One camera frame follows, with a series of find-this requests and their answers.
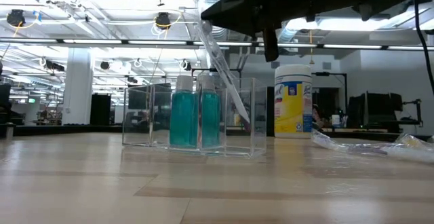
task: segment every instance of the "plastic wrap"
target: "plastic wrap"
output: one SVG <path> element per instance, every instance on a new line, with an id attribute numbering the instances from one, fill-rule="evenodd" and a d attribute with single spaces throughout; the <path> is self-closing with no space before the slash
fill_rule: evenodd
<path id="1" fill-rule="evenodd" d="M 250 123 L 249 115 L 239 97 L 237 89 L 233 83 L 233 75 L 229 70 L 229 66 L 224 59 L 224 55 L 220 47 L 218 46 L 216 40 L 212 37 L 212 25 L 208 21 L 198 20 L 197 23 L 197 33 L 201 38 L 206 51 L 211 57 L 212 64 L 216 67 L 218 74 L 221 76 L 226 88 L 228 89 L 229 94 L 231 95 L 237 110 L 246 120 L 247 123 Z"/>
<path id="2" fill-rule="evenodd" d="M 337 143 L 330 137 L 313 130 L 312 142 L 344 153 L 394 157 L 415 162 L 434 163 L 434 145 L 417 139 L 409 134 L 400 135 L 394 143 Z"/>

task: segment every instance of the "desk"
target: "desk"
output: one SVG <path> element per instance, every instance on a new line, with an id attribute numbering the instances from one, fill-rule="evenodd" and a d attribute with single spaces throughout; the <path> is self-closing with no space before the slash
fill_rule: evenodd
<path id="1" fill-rule="evenodd" d="M 268 138 L 267 154 L 250 160 L 123 147 L 121 139 L 120 133 L 15 138 L 0 153 L 2 223 L 434 220 L 430 165 L 347 155 L 309 140 Z"/>

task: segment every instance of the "black cable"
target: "black cable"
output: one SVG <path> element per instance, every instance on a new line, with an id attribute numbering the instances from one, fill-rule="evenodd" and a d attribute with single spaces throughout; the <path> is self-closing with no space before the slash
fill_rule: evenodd
<path id="1" fill-rule="evenodd" d="M 431 89 L 432 89 L 433 95 L 434 95 L 434 78 L 433 78 L 433 71 L 431 70 L 431 62 L 429 60 L 428 47 L 427 47 L 427 43 L 425 41 L 425 38 L 423 37 L 422 31 L 420 30 L 419 2 L 418 2 L 418 0 L 414 0 L 414 21 L 416 24 L 416 32 L 418 33 L 420 42 L 422 43 L 422 46 L 423 46 L 423 53 L 425 55 L 425 62 L 427 63 L 429 83 L 431 84 Z"/>

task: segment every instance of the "fluorescent light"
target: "fluorescent light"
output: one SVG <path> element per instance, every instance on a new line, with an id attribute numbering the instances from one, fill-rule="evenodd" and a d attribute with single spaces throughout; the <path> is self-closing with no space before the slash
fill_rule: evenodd
<path id="1" fill-rule="evenodd" d="M 317 44 L 303 44 L 303 43 L 278 43 L 279 48 L 316 48 Z"/>
<path id="2" fill-rule="evenodd" d="M 338 45 L 338 44 L 325 44 L 324 48 L 341 48 L 341 49 L 380 49 L 380 45 Z"/>
<path id="3" fill-rule="evenodd" d="M 230 41 L 218 41 L 218 45 L 223 46 L 243 46 L 243 47 L 249 47 L 252 45 L 252 43 L 246 43 L 246 42 L 230 42 Z"/>
<path id="4" fill-rule="evenodd" d="M 122 44 L 121 40 L 65 39 L 65 43 Z"/>
<path id="5" fill-rule="evenodd" d="M 286 24 L 286 29 L 289 31 L 299 31 L 302 29 L 315 30 L 318 29 L 318 24 L 315 21 L 307 22 L 306 18 L 297 18 L 290 20 Z"/>
<path id="6" fill-rule="evenodd" d="M 56 43 L 55 39 L 26 39 L 26 38 L 1 38 L 2 42 L 15 42 L 15 43 Z"/>
<path id="7" fill-rule="evenodd" d="M 9 98 L 21 99 L 21 98 L 27 98 L 27 96 L 14 96 L 14 95 L 11 95 L 11 96 L 9 96 Z"/>
<path id="8" fill-rule="evenodd" d="M 388 50 L 402 50 L 402 51 L 423 51 L 423 47 L 420 46 L 390 46 Z"/>
<path id="9" fill-rule="evenodd" d="M 324 18 L 318 29 L 327 31 L 375 31 L 384 25 L 381 20 L 363 21 L 359 18 Z"/>
<path id="10" fill-rule="evenodd" d="M 186 41 L 128 41 L 129 44 L 143 45 L 186 45 Z"/>

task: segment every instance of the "plastic bag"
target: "plastic bag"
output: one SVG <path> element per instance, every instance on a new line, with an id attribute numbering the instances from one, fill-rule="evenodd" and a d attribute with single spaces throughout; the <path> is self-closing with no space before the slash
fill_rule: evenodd
<path id="1" fill-rule="evenodd" d="M 409 134 L 402 134 L 394 143 L 337 143 L 316 130 L 312 132 L 315 144 L 344 153 L 394 157 L 415 162 L 434 163 L 434 145 L 430 145 Z"/>

